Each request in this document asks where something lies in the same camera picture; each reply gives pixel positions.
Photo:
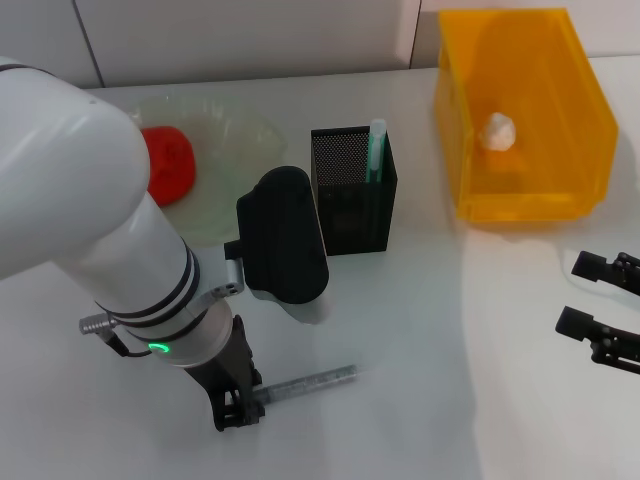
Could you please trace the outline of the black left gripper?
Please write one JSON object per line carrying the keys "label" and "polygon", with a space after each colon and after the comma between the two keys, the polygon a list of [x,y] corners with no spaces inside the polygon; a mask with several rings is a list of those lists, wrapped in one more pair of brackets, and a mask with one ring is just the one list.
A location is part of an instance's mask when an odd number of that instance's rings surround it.
{"label": "black left gripper", "polygon": [[261,384],[261,375],[255,367],[240,315],[233,317],[231,335],[222,350],[186,372],[207,393],[218,432],[257,424],[265,415],[264,405],[254,395],[254,387]]}

